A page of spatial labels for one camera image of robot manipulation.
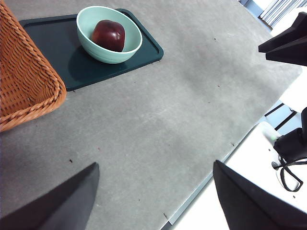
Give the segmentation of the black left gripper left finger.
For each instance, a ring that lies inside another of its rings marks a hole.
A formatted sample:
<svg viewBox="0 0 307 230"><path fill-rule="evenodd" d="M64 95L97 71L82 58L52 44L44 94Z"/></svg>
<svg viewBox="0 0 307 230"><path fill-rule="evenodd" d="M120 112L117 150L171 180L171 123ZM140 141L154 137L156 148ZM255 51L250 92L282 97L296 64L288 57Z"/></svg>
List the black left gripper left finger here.
<svg viewBox="0 0 307 230"><path fill-rule="evenodd" d="M2 230L84 230L99 184L94 162L45 195L0 219Z"/></svg>

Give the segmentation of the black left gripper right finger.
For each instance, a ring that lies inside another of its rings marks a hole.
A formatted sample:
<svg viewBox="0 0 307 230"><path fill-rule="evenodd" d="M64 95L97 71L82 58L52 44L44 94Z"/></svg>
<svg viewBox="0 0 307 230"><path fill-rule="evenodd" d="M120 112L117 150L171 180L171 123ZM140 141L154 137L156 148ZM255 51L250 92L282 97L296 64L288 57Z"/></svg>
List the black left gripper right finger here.
<svg viewBox="0 0 307 230"><path fill-rule="evenodd" d="M244 178L213 163L216 192L231 230L305 230L307 215Z"/></svg>

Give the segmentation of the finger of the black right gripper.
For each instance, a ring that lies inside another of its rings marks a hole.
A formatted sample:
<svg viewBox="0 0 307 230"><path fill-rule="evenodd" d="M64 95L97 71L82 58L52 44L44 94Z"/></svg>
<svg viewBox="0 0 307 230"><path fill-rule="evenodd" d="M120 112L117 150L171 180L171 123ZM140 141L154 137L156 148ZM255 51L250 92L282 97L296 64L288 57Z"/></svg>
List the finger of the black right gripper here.
<svg viewBox="0 0 307 230"><path fill-rule="evenodd" d="M258 49L261 53L268 53L276 48L293 42L307 35L307 13L299 12L293 24L280 33L279 35L269 39L259 45Z"/></svg>
<svg viewBox="0 0 307 230"><path fill-rule="evenodd" d="M307 65L307 37L304 36L295 41L282 45L265 55L267 60L296 64L300 66Z"/></svg>

